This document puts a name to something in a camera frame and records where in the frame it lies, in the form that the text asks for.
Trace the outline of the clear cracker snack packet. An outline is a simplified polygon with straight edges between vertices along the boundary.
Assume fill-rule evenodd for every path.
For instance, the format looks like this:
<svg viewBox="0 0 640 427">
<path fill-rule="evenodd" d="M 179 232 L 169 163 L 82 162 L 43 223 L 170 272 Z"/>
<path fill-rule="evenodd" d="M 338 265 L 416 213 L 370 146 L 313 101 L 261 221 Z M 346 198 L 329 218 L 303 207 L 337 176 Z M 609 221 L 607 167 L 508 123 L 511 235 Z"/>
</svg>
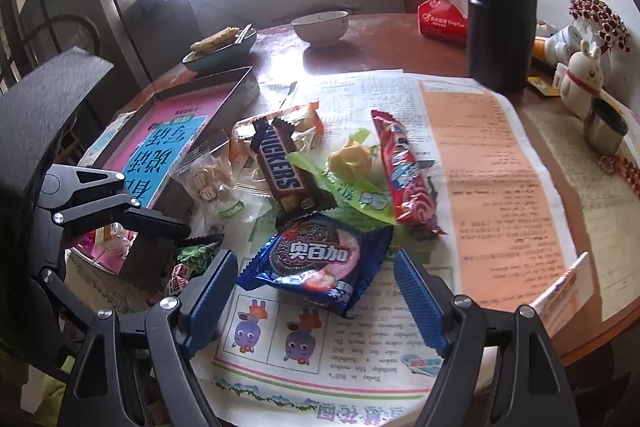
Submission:
<svg viewBox="0 0 640 427">
<path fill-rule="evenodd" d="M 267 196 L 239 186 L 229 158 L 229 145 L 203 144 L 171 168 L 170 176 L 201 211 L 207 228 L 228 232 L 248 227 L 271 210 Z"/>
</svg>

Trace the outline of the chopsticks on plate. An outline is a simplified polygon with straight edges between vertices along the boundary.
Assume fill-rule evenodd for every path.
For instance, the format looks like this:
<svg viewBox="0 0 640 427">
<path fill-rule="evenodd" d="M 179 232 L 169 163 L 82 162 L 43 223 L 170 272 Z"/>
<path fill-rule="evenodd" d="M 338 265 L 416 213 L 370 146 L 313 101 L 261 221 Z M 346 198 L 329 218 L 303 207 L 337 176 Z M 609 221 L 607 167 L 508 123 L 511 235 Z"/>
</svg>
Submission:
<svg viewBox="0 0 640 427">
<path fill-rule="evenodd" d="M 236 46 L 241 44 L 251 30 L 252 30 L 252 24 L 247 24 L 236 36 L 234 44 Z"/>
</svg>

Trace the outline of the small wrapped candies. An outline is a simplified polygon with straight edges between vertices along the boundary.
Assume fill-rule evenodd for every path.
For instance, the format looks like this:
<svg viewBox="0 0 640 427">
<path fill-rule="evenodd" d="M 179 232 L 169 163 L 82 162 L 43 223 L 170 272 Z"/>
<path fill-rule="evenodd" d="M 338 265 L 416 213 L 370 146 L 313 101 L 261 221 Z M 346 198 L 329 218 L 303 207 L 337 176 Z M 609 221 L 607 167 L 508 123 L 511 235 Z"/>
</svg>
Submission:
<svg viewBox="0 0 640 427">
<path fill-rule="evenodd" d="M 177 296 L 194 277 L 203 275 L 212 263 L 219 244 L 183 247 L 178 252 L 177 263 L 170 272 L 165 286 L 166 296 Z"/>
</svg>

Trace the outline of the white ceramic bowl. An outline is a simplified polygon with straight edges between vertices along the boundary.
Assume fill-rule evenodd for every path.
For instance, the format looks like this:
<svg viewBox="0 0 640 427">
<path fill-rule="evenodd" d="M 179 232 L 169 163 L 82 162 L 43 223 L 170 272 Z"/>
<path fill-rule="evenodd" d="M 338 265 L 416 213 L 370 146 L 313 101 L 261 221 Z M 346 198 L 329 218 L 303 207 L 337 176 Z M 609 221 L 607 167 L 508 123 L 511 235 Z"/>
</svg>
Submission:
<svg viewBox="0 0 640 427">
<path fill-rule="evenodd" d="M 297 17 L 291 26 L 296 36 L 311 46 L 327 46 L 341 40 L 349 24 L 349 12 L 320 12 Z"/>
</svg>

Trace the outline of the orange clear snack packet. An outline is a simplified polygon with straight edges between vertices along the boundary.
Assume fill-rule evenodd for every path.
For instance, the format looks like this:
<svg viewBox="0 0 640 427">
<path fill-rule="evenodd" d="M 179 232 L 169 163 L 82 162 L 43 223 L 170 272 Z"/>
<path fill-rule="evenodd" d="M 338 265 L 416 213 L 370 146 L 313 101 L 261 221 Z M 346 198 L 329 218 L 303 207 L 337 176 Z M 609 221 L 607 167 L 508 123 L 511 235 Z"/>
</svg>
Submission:
<svg viewBox="0 0 640 427">
<path fill-rule="evenodd" d="M 280 128 L 291 137 L 299 152 L 310 152 L 324 135 L 323 122 L 318 115 L 319 102 L 294 105 L 271 113 L 263 113 L 237 122 L 229 139 L 229 158 L 236 184 L 250 192 L 269 194 L 269 188 L 262 169 L 258 166 L 256 154 L 250 148 L 256 126 L 265 121 L 277 121 Z"/>
</svg>

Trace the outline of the beige handwritten paper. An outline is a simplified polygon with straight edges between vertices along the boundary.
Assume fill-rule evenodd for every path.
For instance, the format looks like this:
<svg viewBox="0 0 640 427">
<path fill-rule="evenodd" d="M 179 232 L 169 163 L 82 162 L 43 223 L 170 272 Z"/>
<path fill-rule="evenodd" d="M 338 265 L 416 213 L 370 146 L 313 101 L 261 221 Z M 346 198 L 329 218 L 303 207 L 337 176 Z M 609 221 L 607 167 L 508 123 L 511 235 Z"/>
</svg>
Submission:
<svg viewBox="0 0 640 427">
<path fill-rule="evenodd" d="M 584 216 L 607 320 L 639 298 L 639 199 L 617 174 L 599 165 L 600 157 L 582 134 L 582 121 L 542 106 L 524 114 L 544 138 L 566 181 L 574 188 Z"/>
</svg>

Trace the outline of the pink blue booklet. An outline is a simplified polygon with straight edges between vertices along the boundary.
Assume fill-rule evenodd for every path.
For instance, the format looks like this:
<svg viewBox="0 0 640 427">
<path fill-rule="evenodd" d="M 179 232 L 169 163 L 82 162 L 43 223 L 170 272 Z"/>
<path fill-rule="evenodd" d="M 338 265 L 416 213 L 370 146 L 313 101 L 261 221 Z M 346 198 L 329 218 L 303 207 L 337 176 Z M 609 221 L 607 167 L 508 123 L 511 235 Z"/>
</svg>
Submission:
<svg viewBox="0 0 640 427">
<path fill-rule="evenodd" d="M 139 109 L 118 129 L 107 129 L 80 163 L 121 172 L 129 194 L 151 208 L 171 167 L 186 155 L 231 90 L 230 84 L 223 84 Z"/>
</svg>

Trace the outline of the yellow small packet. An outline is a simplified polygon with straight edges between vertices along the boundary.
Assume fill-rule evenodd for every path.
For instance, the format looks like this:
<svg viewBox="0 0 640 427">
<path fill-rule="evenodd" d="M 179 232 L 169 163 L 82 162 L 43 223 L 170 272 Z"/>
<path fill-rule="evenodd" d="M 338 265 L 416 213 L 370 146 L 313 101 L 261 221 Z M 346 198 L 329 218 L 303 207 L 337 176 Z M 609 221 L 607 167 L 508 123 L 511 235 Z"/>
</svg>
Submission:
<svg viewBox="0 0 640 427">
<path fill-rule="evenodd" d="M 560 95 L 558 87 L 552 86 L 547 80 L 538 76 L 529 76 L 527 82 L 530 87 L 534 88 L 540 95 L 546 98 L 556 98 Z"/>
</svg>

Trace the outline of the green clear snack packet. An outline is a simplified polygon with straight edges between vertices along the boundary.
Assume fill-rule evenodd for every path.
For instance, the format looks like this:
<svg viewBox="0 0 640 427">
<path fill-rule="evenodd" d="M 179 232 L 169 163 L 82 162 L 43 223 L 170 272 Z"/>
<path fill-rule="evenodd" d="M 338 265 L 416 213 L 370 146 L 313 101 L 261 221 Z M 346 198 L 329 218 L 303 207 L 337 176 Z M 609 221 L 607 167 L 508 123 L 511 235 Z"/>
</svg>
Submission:
<svg viewBox="0 0 640 427">
<path fill-rule="evenodd" d="M 378 146 L 367 144 L 371 132 L 360 128 L 345 143 L 334 148 L 320 167 L 309 153 L 293 152 L 286 160 L 303 172 L 310 173 L 334 199 L 367 216 L 396 225 L 390 194 L 382 187 L 378 165 Z"/>
</svg>

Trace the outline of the red long snack packet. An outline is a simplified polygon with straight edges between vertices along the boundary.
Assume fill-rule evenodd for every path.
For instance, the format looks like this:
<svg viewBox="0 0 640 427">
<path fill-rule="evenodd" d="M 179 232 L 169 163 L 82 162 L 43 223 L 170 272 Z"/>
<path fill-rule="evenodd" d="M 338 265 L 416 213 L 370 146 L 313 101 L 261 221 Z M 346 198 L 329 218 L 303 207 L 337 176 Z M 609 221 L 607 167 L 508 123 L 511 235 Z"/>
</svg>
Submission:
<svg viewBox="0 0 640 427">
<path fill-rule="evenodd" d="M 382 110 L 371 110 L 396 221 L 400 225 L 442 235 L 437 221 L 437 193 L 423 176 L 404 124 Z"/>
</svg>

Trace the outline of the teal plate with food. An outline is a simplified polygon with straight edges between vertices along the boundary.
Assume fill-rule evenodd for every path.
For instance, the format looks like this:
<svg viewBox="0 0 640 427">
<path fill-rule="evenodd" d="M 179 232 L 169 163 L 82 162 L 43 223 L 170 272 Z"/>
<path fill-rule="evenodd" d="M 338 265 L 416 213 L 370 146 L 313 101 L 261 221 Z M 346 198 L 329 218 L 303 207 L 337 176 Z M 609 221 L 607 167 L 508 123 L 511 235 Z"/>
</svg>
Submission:
<svg viewBox="0 0 640 427">
<path fill-rule="evenodd" d="M 241 30 L 228 27 L 219 31 L 219 35 L 226 32 L 229 35 L 229 39 L 224 42 L 218 42 L 216 46 L 212 46 L 202 52 L 191 50 L 189 54 L 183 57 L 183 66 L 190 72 L 196 72 L 198 75 L 204 76 L 243 63 L 247 60 L 256 42 L 257 30 L 252 26 L 252 30 L 247 34 L 243 42 L 236 46 L 234 42 Z"/>
</svg>

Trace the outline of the dark grey refrigerator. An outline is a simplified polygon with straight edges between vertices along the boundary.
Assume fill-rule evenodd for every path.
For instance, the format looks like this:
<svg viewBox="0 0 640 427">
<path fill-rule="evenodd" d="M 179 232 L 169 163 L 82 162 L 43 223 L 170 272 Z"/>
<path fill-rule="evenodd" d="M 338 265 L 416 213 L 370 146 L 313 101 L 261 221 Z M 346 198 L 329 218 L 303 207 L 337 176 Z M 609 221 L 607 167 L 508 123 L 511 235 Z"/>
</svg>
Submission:
<svg viewBox="0 0 640 427">
<path fill-rule="evenodd" d="M 79 116 L 98 131 L 200 35 L 189 0 L 1 0 L 1 79 L 12 87 L 70 48 L 104 58 L 113 67 Z"/>
</svg>

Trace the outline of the red white flower bouquet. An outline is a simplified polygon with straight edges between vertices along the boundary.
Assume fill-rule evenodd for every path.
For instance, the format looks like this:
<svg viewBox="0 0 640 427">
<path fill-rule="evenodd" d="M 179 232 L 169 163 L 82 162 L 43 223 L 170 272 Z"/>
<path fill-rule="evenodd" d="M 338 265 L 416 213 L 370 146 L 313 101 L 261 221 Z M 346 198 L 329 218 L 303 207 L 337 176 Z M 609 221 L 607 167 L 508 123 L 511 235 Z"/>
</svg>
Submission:
<svg viewBox="0 0 640 427">
<path fill-rule="evenodd" d="M 601 50 L 629 53 L 631 35 L 620 16 L 603 0 L 570 0 L 568 12 L 578 30 Z"/>
</svg>

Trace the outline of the dark rectangular tray box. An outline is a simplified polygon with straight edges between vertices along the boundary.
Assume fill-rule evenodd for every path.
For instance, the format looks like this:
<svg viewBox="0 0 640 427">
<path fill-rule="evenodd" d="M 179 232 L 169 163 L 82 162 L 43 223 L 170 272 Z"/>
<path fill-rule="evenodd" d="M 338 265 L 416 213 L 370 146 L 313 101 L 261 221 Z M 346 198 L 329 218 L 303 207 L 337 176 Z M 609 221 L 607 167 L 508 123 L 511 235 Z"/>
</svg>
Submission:
<svg viewBox="0 0 640 427">
<path fill-rule="evenodd" d="M 171 168 L 190 150 L 231 129 L 258 96 L 250 66 L 157 92 L 139 109 L 118 116 L 79 165 L 121 172 L 142 206 L 186 222 L 192 199 L 171 179 Z"/>
</svg>

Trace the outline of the red tissue pack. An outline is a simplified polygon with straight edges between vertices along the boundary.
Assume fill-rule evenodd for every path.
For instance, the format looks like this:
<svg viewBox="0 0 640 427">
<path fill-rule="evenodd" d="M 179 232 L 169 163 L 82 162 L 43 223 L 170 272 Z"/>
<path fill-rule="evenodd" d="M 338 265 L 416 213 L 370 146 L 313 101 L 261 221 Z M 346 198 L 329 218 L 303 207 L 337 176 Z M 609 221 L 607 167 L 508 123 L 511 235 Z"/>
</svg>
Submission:
<svg viewBox="0 0 640 427">
<path fill-rule="evenodd" d="M 426 0 L 418 6 L 420 35 L 465 46 L 469 0 Z"/>
</svg>

